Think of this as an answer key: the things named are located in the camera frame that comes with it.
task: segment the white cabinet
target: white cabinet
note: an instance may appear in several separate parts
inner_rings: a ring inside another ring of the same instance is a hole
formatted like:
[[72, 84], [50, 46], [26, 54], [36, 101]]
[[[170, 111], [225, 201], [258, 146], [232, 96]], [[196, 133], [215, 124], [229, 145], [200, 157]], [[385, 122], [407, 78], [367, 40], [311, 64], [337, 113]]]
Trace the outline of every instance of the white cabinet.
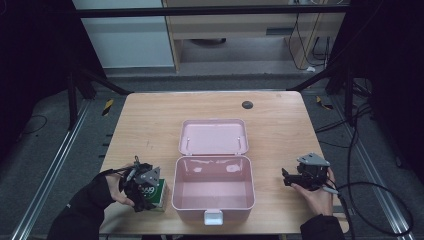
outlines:
[[[73, 0], [77, 9], [162, 7], [160, 0]], [[86, 18], [87, 30], [105, 68], [174, 67], [164, 17]]]

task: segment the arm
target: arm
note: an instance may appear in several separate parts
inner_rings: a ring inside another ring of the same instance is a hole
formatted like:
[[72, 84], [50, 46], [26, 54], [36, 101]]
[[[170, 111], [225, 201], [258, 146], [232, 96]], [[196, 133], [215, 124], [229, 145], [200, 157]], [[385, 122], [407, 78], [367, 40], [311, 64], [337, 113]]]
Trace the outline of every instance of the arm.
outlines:
[[[335, 182], [334, 173], [328, 169], [328, 184]], [[345, 239], [339, 221], [333, 216], [333, 194], [322, 188], [308, 191], [297, 184], [292, 187], [305, 199], [309, 208], [316, 215], [300, 226], [303, 240], [341, 240]]]
[[99, 239], [104, 210], [113, 202], [133, 206], [119, 191], [120, 176], [95, 177], [78, 191], [53, 221], [47, 239]]

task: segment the cable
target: cable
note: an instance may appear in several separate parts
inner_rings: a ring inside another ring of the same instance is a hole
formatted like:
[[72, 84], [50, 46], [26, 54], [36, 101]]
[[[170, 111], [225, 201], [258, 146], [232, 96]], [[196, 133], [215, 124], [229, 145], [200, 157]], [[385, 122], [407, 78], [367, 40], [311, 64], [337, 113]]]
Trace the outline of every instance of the cable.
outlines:
[[372, 93], [368, 89], [367, 81], [365, 81], [364, 83], [365, 83], [365, 87], [363, 87], [361, 84], [357, 83], [354, 79], [353, 86], [356, 87], [356, 91], [358, 91], [360, 93], [360, 95], [370, 97]]
[[[299, 31], [299, 15], [300, 15], [299, 13], [297, 13], [297, 14], [296, 14], [296, 21], [295, 21], [295, 23], [294, 23], [293, 31], [292, 31], [292, 33], [290, 34], [289, 41], [288, 41], [290, 55], [292, 56], [292, 58], [293, 58], [293, 60], [294, 60], [294, 56], [293, 56], [293, 53], [292, 53], [292, 51], [291, 51], [291, 38], [292, 38], [292, 36], [293, 36], [294, 31], [295, 31], [295, 30], [297, 30], [297, 34], [298, 34], [298, 36], [299, 36], [299, 42], [300, 42], [300, 45], [302, 46], [303, 56], [304, 56], [305, 60], [306, 60], [306, 61], [307, 61], [307, 62], [311, 65], [311, 67], [323, 66], [323, 65], [324, 65], [324, 63], [322, 63], [322, 64], [314, 64], [314, 63], [311, 63], [311, 62], [309, 61], [308, 57], [306, 56], [306, 49], [305, 49], [305, 46], [304, 46], [304, 44], [303, 44], [303, 40], [302, 40], [302, 37], [300, 36], [300, 31]], [[315, 21], [315, 24], [314, 24], [314, 27], [313, 27], [313, 29], [312, 29], [312, 32], [315, 30], [315, 28], [316, 28], [316, 26], [317, 26], [317, 22], [318, 22], [318, 21]], [[295, 67], [296, 67], [298, 70], [306, 70], [306, 69], [307, 69], [307, 68], [300, 68], [299, 66], [297, 66], [296, 61], [294, 61], [294, 65], [295, 65]]]
[[314, 46], [312, 48], [312, 56], [316, 59], [316, 60], [320, 60], [320, 61], [324, 61], [324, 65], [326, 65], [326, 62], [328, 61], [330, 55], [329, 55], [329, 48], [330, 48], [330, 37], [327, 37], [327, 43], [325, 46], [325, 51], [324, 53], [315, 53], [315, 48], [318, 44], [318, 41], [320, 40], [320, 37], [317, 37], [317, 39], [315, 40]]
[[332, 62], [335, 62], [337, 60], [337, 58], [340, 57], [342, 55], [342, 53], [344, 53], [346, 51], [346, 49], [348, 49], [350, 47], [350, 45], [352, 45], [352, 43], [354, 43], [356, 41], [356, 38], [358, 38], [360, 36], [360, 34], [364, 31], [364, 29], [368, 26], [368, 24], [370, 24], [371, 20], [373, 20], [374, 17], [377, 15], [377, 12], [380, 10], [381, 6], [383, 5], [383, 2], [384, 2], [384, 0], [380, 1], [380, 4], [377, 6], [377, 8], [373, 12], [373, 14], [368, 18], [368, 20], [358, 30], [358, 32], [352, 38], [350, 38], [350, 40], [346, 44], [346, 46], [341, 51], [339, 51], [339, 53], [337, 53], [337, 55], [332, 59]]
[[[379, 231], [381, 233], [384, 233], [386, 235], [389, 235], [389, 236], [393, 236], [393, 237], [404, 236], [406, 234], [409, 234], [412, 231], [413, 227], [414, 227], [414, 218], [413, 218], [413, 215], [412, 215], [411, 211], [409, 210], [409, 208], [407, 207], [407, 205], [405, 204], [405, 202], [403, 202], [402, 199], [399, 196], [397, 196], [394, 192], [392, 192], [391, 190], [387, 189], [384, 186], [378, 185], [376, 183], [371, 183], [371, 182], [350, 182], [350, 174], [351, 174], [350, 166], [351, 166], [352, 149], [353, 149], [353, 145], [355, 144], [355, 138], [358, 137], [358, 135], [359, 135], [358, 134], [358, 125], [357, 125], [357, 123], [358, 123], [357, 121], [358, 121], [358, 118], [359, 118], [358, 117], [359, 116], [359, 112], [360, 112], [360, 108], [358, 108], [357, 114], [355, 114], [355, 118], [353, 119], [354, 120], [353, 121], [354, 132], [353, 132], [352, 140], [351, 140], [350, 145], [349, 145], [348, 158], [347, 158], [347, 184], [345, 184], [345, 185], [337, 188], [337, 190], [340, 190], [340, 189], [345, 188], [345, 187], [348, 189], [349, 200], [351, 202], [352, 208], [355, 210], [355, 212], [358, 214], [358, 216], [365, 223], [367, 223], [369, 226], [371, 226], [372, 228], [376, 229], [377, 231]], [[356, 185], [372, 185], [372, 186], [381, 188], [381, 189], [389, 192], [390, 194], [392, 194], [392, 196], [395, 197], [398, 200], [398, 202], [401, 203], [402, 206], [407, 211], [407, 213], [409, 215], [409, 218], [410, 218], [410, 224], [409, 224], [410, 226], [409, 226], [409, 228], [406, 231], [404, 231], [404, 232], [394, 233], [394, 232], [390, 232], [390, 231], [387, 231], [385, 229], [382, 229], [382, 228], [376, 226], [375, 224], [371, 223], [369, 220], [367, 220], [361, 214], [361, 212], [359, 211], [358, 207], [355, 204], [354, 198], [352, 196], [352, 189], [351, 189], [351, 187], [352, 186], [356, 186]]]
[[349, 224], [350, 236], [352, 237], [352, 240], [355, 240], [355, 229], [353, 228], [353, 222], [352, 222], [352, 218], [350, 217], [350, 214], [349, 214], [349, 211], [348, 211], [348, 208], [347, 208], [346, 200], [344, 199], [344, 197], [340, 193], [340, 191], [339, 191], [340, 188], [336, 188], [336, 189], [339, 192], [339, 194], [337, 194], [337, 197], [339, 198], [340, 203], [342, 204], [343, 211], [345, 212], [345, 215], [346, 215], [347, 223]]
[[330, 146], [333, 146], [333, 147], [338, 147], [338, 148], [349, 148], [349, 146], [340, 146], [340, 145], [336, 145], [336, 144], [332, 144], [332, 143], [328, 143], [328, 142], [324, 142], [324, 141], [320, 141], [320, 140], [318, 142], [323, 143], [323, 144], [327, 144], [327, 145], [330, 145]]
[[23, 134], [31, 134], [31, 133], [38, 132], [38, 131], [40, 131], [42, 128], [44, 128], [44, 126], [46, 126], [46, 124], [47, 124], [47, 117], [45, 117], [45, 116], [43, 116], [43, 115], [34, 115], [34, 116], [31, 116], [31, 118], [35, 118], [35, 117], [41, 117], [41, 118], [43, 118], [43, 119], [44, 119], [44, 123], [41, 125], [41, 127], [37, 128], [37, 129], [35, 129], [35, 130], [32, 130], [32, 131], [23, 132]]
[[[364, 109], [362, 109], [362, 110], [360, 110], [358, 112], [358, 117], [362, 117], [363, 115], [365, 115], [367, 113], [370, 113], [370, 112], [371, 112], [371, 107], [368, 106], [367, 108], [364, 108]], [[348, 121], [347, 119], [344, 119], [344, 120], [339, 120], [337, 122], [333, 122], [333, 123], [327, 124], [325, 126], [322, 126], [322, 127], [317, 128], [315, 130], [315, 133], [321, 133], [321, 132], [329, 131], [331, 129], [334, 129], [334, 128], [336, 128], [336, 127], [338, 127], [338, 126], [346, 123], [347, 121]]]

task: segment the round hole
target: round hole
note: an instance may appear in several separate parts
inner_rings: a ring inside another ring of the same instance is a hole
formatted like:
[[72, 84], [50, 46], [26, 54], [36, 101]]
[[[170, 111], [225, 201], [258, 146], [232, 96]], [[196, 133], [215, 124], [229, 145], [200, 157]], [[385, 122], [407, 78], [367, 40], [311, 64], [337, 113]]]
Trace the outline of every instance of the round hole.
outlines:
[[253, 103], [252, 103], [251, 101], [244, 101], [244, 102], [241, 104], [241, 106], [242, 106], [244, 109], [251, 109], [251, 108], [253, 108]]

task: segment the metal rail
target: metal rail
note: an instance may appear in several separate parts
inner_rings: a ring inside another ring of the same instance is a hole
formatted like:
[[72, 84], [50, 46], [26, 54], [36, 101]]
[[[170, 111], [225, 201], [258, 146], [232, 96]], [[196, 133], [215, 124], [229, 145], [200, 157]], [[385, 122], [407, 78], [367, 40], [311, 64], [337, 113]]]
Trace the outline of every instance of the metal rail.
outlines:
[[84, 122], [90, 103], [90, 100], [83, 101], [80, 112], [78, 114], [80, 115], [80, 117], [76, 122], [75, 127], [73, 128], [73, 130], [68, 131], [68, 133], [66, 134], [65, 139], [59, 147], [59, 150], [57, 151], [56, 156], [53, 159], [53, 162], [46, 173], [46, 176], [44, 177], [41, 185], [37, 190], [37, 193], [34, 196], [34, 199], [31, 201], [23, 218], [14, 230], [11, 237], [12, 240], [25, 240], [28, 238], [31, 229], [34, 226], [34, 223], [37, 220], [37, 217], [40, 214], [44, 203], [46, 202], [50, 190], [52, 189], [53, 184], [56, 181], [57, 176], [59, 175], [60, 169], [62, 168], [66, 157], [68, 156], [72, 144], [74, 143], [74, 140], [78, 135], [82, 123]]
[[[342, 103], [340, 100], [336, 97], [331, 97], [333, 103], [335, 103], [335, 108], [337, 109], [340, 117], [343, 119], [344, 114], [342, 112]], [[353, 137], [353, 129], [350, 127], [348, 123], [345, 123], [346, 130], [350, 137]], [[380, 174], [377, 171], [377, 168], [374, 166], [370, 156], [368, 155], [368, 152], [363, 145], [361, 139], [358, 139], [358, 142], [355, 145], [356, 153], [358, 155], [358, 159], [363, 166], [363, 169], [365, 171], [365, 175], [367, 178], [376, 184], [379, 184], [381, 186], [387, 187], [386, 183], [384, 182], [383, 178], [380, 176]], [[380, 202], [380, 205], [395, 233], [401, 233], [405, 232], [409, 225], [407, 221], [405, 220], [401, 210], [399, 209], [395, 199], [392, 197], [392, 195], [388, 192], [382, 191], [379, 188], [374, 188], [374, 193]], [[398, 237], [399, 240], [413, 240], [414, 235], [411, 232], [408, 235]]]

